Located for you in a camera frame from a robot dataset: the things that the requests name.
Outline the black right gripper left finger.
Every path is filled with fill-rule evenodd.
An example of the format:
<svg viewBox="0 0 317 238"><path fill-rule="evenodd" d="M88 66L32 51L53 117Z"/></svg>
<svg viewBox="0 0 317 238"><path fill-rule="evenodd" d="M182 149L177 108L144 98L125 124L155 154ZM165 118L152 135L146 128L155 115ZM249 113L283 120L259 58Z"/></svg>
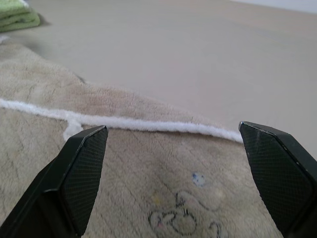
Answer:
<svg viewBox="0 0 317 238"><path fill-rule="evenodd" d="M0 238L81 238L99 190L108 129L70 137L0 226Z"/></svg>

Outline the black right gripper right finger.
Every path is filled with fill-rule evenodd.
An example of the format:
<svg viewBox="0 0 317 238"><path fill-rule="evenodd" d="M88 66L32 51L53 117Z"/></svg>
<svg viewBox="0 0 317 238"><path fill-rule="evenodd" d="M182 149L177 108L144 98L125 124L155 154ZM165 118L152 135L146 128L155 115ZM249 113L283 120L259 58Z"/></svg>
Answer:
<svg viewBox="0 0 317 238"><path fill-rule="evenodd" d="M317 238L317 160L289 133L242 121L260 197L284 238Z"/></svg>

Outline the beige fluffy towel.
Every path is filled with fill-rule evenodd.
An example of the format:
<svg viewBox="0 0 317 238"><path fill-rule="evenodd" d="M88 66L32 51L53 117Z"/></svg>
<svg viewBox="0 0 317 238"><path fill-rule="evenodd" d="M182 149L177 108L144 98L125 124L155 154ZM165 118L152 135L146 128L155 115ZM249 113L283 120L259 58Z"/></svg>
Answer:
<svg viewBox="0 0 317 238"><path fill-rule="evenodd" d="M208 121L96 87L0 36L0 225L65 141L96 117ZM187 133L110 128L84 238L282 238L244 147Z"/></svg>

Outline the green folded towel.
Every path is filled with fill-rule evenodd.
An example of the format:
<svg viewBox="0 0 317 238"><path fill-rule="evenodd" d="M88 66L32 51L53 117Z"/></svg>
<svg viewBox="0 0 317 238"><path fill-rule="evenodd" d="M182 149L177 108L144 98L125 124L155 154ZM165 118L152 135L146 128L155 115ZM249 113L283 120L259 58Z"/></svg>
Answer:
<svg viewBox="0 0 317 238"><path fill-rule="evenodd" d="M39 25L39 15L25 0L0 0L0 33Z"/></svg>

